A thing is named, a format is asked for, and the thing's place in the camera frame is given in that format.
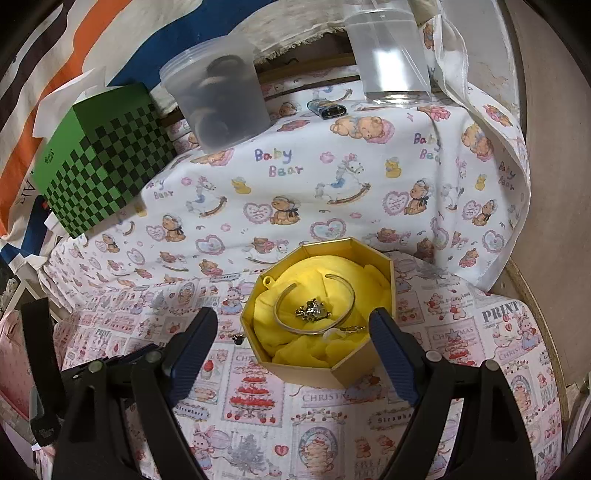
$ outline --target yellow octagonal box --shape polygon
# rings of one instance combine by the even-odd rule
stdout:
[[[292,253],[273,267],[262,273],[257,279],[252,293],[246,303],[241,315],[241,322],[244,332],[256,360],[267,370],[288,383],[306,385],[317,388],[347,388],[362,375],[372,371],[379,363],[379,356],[374,348],[371,339],[368,337],[352,353],[343,358],[332,368],[319,367],[296,367],[273,363],[270,355],[261,345],[254,331],[254,311],[256,298],[267,288],[263,279],[271,277],[278,278],[285,270],[296,263],[310,257],[321,255],[335,255],[346,258],[364,267],[373,265],[390,282],[392,292],[392,310],[396,312],[394,266],[392,261],[384,254],[373,248],[362,244],[354,238],[345,238],[316,244],[306,244],[298,247]]]

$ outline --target clear plastic container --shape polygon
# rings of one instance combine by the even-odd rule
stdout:
[[[185,50],[160,70],[206,153],[255,137],[271,124],[253,50],[246,37],[226,35]]]
[[[431,83],[421,36],[407,0],[344,0],[345,27],[363,90],[427,92]]]

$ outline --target blue stripe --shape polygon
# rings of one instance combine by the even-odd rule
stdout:
[[[10,262],[14,260],[18,254],[21,254],[24,258],[29,255],[39,255],[41,247],[43,246],[43,240],[47,233],[47,227],[45,226],[45,220],[49,215],[49,210],[43,207],[45,199],[39,195],[35,198],[31,214],[29,216],[29,223],[27,224],[27,230],[22,239],[21,247],[17,248],[11,244],[6,244],[0,251],[0,257],[10,265]]]
[[[49,216],[49,210],[43,208],[44,202],[45,199],[39,195],[35,199],[35,203],[31,209],[27,231],[25,232],[21,244],[23,257],[26,257],[29,254],[39,255],[41,247],[43,246],[43,240],[45,240],[45,235],[47,233],[45,220],[47,220],[47,217]]]
[[[4,259],[7,265],[10,265],[10,262],[16,258],[16,256],[21,253],[21,251],[13,247],[11,244],[6,244],[0,251],[0,256]]]
[[[155,32],[134,53],[110,86],[160,83],[160,68],[198,43],[230,33],[246,17],[275,0],[203,0],[191,13]]]

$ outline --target rocking horse print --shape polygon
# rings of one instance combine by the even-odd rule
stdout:
[[[209,217],[218,213],[228,199],[226,197],[218,197],[214,194],[215,185],[211,183],[204,176],[199,177],[197,181],[197,197],[192,202],[187,202],[187,210],[189,212],[198,213],[200,218]]]
[[[371,188],[371,184],[359,181],[361,173],[363,165],[357,160],[357,155],[346,155],[336,169],[336,180],[329,184],[319,183],[315,198],[328,199],[328,205],[342,205],[360,199]]]

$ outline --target yellow fabric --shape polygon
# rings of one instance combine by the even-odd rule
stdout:
[[[345,278],[355,291],[353,312],[342,326],[367,326],[369,314],[377,307],[384,307],[391,313],[390,282],[373,265],[361,267],[334,255],[306,258],[285,270],[279,278],[265,279],[268,290],[255,300],[254,331],[273,363],[330,368],[368,337],[368,332],[360,332],[326,342],[322,335],[296,335],[275,322],[275,301],[292,283],[297,287],[286,295],[279,309],[283,323],[302,330],[320,330],[340,317],[349,307],[351,295],[342,282],[326,278],[327,273]],[[324,302],[332,313],[330,318],[312,323],[296,317],[298,307],[313,298]]]

